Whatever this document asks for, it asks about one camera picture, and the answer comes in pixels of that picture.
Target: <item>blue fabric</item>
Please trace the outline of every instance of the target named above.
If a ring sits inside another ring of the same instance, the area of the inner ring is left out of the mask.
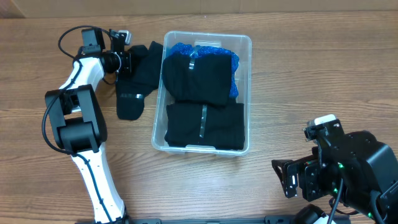
[[[230,98],[236,98],[239,95],[238,88],[235,84],[235,72],[239,66],[239,57],[232,51],[219,48],[219,47],[209,47],[209,46],[195,46],[192,47],[190,44],[177,43],[171,48],[171,55],[178,52],[182,55],[189,55],[191,58],[200,58],[208,54],[216,55],[230,55],[232,58],[232,84],[229,91]]]

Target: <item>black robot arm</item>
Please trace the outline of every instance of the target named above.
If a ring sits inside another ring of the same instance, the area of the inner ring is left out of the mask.
[[[309,121],[303,131],[317,145],[311,156],[272,161],[287,198],[297,187],[309,202],[341,191],[344,205],[377,223],[398,223],[398,162],[388,145],[368,131],[345,134],[334,115]]]

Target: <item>black garment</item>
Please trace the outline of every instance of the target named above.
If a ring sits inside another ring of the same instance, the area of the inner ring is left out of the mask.
[[[205,130],[200,137],[203,105],[175,103],[166,107],[169,118],[164,139],[172,147],[186,145],[214,146],[216,149],[243,149],[244,105],[207,105]]]
[[[176,101],[225,106],[231,88],[231,72],[230,55],[209,54],[193,61],[187,55],[176,53],[164,60],[162,78]]]
[[[144,111],[144,98],[159,86],[163,45],[154,41],[149,50],[132,46],[132,73],[121,73],[116,82],[116,113],[119,119],[136,120]]]

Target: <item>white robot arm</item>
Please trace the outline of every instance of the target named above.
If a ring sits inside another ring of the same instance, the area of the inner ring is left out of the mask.
[[[84,53],[74,58],[73,71],[65,84],[46,93],[46,113],[59,151],[71,155],[83,176],[93,203],[95,223],[125,224],[129,217],[109,171],[106,124],[94,92],[106,72],[131,72],[130,54],[124,51],[131,35],[126,30],[111,30],[112,51],[102,53],[103,39],[98,30],[83,30],[82,34]],[[81,118],[64,118],[78,111]]]

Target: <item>table surface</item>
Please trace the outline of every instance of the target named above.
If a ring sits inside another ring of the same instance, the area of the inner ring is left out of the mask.
[[[310,155],[301,128],[336,114],[346,132],[369,130],[398,155],[398,13],[318,12],[0,20],[0,223],[74,223],[93,208],[70,157],[40,132],[46,91],[72,61],[57,48],[67,29],[127,29],[133,44],[163,42],[170,30],[246,34],[252,39],[251,152],[232,159],[170,155],[150,143],[157,91],[137,121],[116,116],[114,86],[96,96],[108,127],[116,188],[134,218],[237,218],[293,214],[308,204],[284,197],[272,159]],[[70,52],[80,32],[63,41]],[[314,201],[330,211],[324,197]],[[353,223],[372,223],[361,215]]]

